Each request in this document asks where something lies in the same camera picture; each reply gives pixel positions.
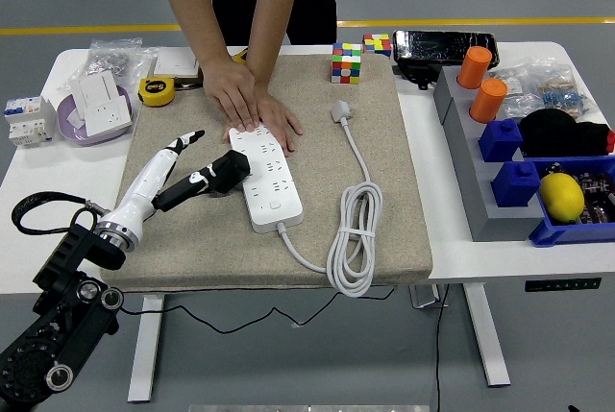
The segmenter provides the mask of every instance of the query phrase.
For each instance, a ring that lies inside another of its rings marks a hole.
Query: lemon
[[[574,222],[583,212],[585,199],[578,183],[568,174],[549,174],[540,184],[545,209],[555,220]]]

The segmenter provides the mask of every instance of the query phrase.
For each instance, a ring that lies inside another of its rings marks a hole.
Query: purple bowl
[[[131,99],[128,96],[128,92],[119,85],[117,86],[117,92],[120,95],[126,97],[126,102],[128,103],[128,111],[131,117],[133,117],[133,105],[131,104]],[[133,126],[130,125],[123,129],[118,129],[117,131],[104,133],[102,135],[87,136],[85,125],[83,125],[80,129],[75,129],[73,125],[67,120],[68,115],[73,112],[75,108],[75,99],[73,98],[72,94],[68,95],[61,101],[61,103],[58,105],[58,127],[60,127],[60,133],[64,136],[64,138],[66,138],[67,140],[74,141],[81,146],[94,145],[103,141],[112,140],[125,133]]]

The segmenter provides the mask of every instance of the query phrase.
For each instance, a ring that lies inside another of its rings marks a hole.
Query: tape measure
[[[233,60],[235,60],[239,64],[246,64],[246,59],[248,58],[248,48],[246,47],[238,54],[233,55]]]
[[[175,98],[173,78],[144,78],[138,86],[138,98],[149,107],[163,107]]]

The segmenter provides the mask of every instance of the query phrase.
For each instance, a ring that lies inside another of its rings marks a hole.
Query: robotic hand
[[[143,222],[156,210],[167,211],[202,193],[226,194],[248,176],[248,159],[230,150],[160,192],[180,153],[204,134],[187,133],[158,151],[113,211],[71,197],[103,217],[87,230],[75,221],[78,211],[61,243],[35,276],[34,283],[43,290],[33,308],[40,317],[0,354],[1,412],[33,410],[52,394],[65,391],[103,335],[113,335],[119,329],[116,314],[124,302],[123,294],[78,271],[84,258],[102,268],[118,270],[125,253],[141,242]],[[13,210],[13,222],[29,234],[49,232],[25,229],[20,219],[36,206],[59,199],[60,194],[37,193],[24,199]]]

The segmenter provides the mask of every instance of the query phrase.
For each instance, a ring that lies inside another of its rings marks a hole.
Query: beige mat
[[[377,232],[376,284],[415,283],[429,276],[431,249],[390,60],[364,55],[359,85],[333,85],[331,56],[281,56],[271,90],[298,116],[305,135],[288,165],[304,206],[301,225],[288,229],[295,248],[324,266],[339,224],[343,190],[363,182],[362,172],[332,104],[348,102],[350,128],[384,196]],[[143,165],[177,136],[204,129],[206,136],[185,150],[166,186],[223,156],[223,121],[202,89],[178,92],[168,106],[142,107],[120,188],[126,191]],[[198,196],[145,222],[141,245],[123,268],[103,271],[123,290],[232,287],[329,286],[326,276],[299,265],[276,232],[252,230],[242,192]]]

